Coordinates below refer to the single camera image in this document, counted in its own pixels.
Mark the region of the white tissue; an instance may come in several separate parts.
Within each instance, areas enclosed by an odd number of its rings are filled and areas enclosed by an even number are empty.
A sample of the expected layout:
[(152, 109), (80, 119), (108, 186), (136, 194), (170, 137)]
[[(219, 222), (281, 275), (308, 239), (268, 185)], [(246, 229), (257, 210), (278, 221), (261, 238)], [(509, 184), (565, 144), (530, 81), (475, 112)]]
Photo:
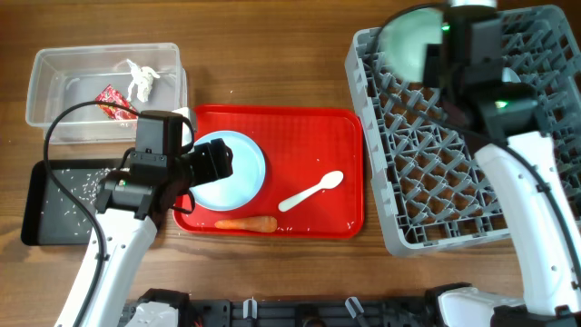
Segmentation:
[(149, 95), (153, 89), (153, 81), (159, 79), (160, 76), (149, 66), (139, 66), (130, 59), (126, 59), (126, 63), (130, 67), (132, 76), (132, 81), (127, 88), (127, 101), (132, 101), (133, 89), (137, 87), (136, 98), (142, 103), (148, 102)]

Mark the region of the red snack wrapper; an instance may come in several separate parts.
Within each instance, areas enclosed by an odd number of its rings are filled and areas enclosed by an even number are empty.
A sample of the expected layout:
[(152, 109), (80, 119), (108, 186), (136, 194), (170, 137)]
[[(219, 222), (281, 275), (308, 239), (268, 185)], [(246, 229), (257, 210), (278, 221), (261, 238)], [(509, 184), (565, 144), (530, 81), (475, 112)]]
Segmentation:
[(96, 97), (98, 107), (112, 120), (133, 120), (137, 118), (135, 108), (115, 88), (108, 84)]

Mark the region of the mint green bowl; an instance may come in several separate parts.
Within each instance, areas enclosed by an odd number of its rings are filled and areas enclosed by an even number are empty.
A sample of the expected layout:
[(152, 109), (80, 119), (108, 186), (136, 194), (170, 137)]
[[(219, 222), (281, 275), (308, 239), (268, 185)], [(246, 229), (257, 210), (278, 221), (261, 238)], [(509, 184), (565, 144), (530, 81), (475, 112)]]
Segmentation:
[(442, 41), (442, 22), (443, 13), (435, 8), (417, 9), (393, 20), (379, 36), (381, 64), (398, 79), (420, 83), (428, 45)]

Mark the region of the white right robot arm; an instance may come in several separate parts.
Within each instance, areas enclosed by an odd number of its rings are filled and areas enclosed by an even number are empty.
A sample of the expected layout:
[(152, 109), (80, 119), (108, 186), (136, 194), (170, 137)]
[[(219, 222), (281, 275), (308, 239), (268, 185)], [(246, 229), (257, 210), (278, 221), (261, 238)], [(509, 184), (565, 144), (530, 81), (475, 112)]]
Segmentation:
[(521, 299), (467, 286), (437, 298), (447, 326), (577, 326), (580, 233), (543, 133), (536, 89), (504, 78), (502, 20), (492, 1), (449, 1), (442, 41), (427, 50), (424, 83), (460, 110), (464, 135), (484, 145), (479, 168), (491, 184), (522, 274)]

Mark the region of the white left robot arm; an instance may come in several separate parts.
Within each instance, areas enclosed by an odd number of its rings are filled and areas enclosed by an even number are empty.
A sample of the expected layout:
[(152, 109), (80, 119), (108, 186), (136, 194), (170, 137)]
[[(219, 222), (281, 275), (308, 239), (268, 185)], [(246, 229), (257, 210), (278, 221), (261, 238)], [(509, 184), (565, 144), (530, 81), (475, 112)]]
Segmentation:
[(82, 210), (92, 234), (57, 325), (116, 325), (159, 221), (194, 186), (231, 176), (233, 154), (221, 138), (182, 144), (182, 130), (191, 126), (173, 112), (138, 115), (129, 169), (109, 172), (94, 212)]

